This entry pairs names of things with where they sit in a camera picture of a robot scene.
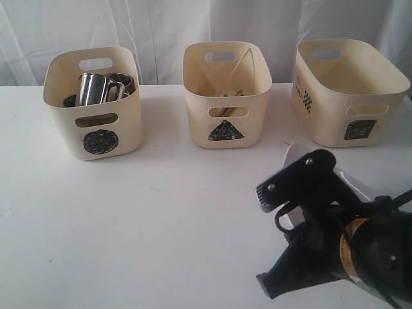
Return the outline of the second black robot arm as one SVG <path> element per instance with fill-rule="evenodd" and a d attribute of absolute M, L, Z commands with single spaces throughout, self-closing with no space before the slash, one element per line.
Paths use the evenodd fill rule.
<path fill-rule="evenodd" d="M 257 275 L 269 298 L 345 280 L 392 308 L 411 303 L 410 213 L 351 212 L 333 204 L 318 213 L 306 211 L 304 221 L 285 236 L 286 250 Z"/>

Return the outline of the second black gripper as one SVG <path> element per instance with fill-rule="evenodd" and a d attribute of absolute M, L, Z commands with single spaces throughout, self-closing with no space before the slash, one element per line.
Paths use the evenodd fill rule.
<path fill-rule="evenodd" d="M 274 266 L 256 276 L 270 299 L 308 288 L 345 279 L 339 252 L 345 224 L 354 218 L 350 204 L 333 202 L 303 209 L 303 222 L 284 230 L 288 247 Z"/>

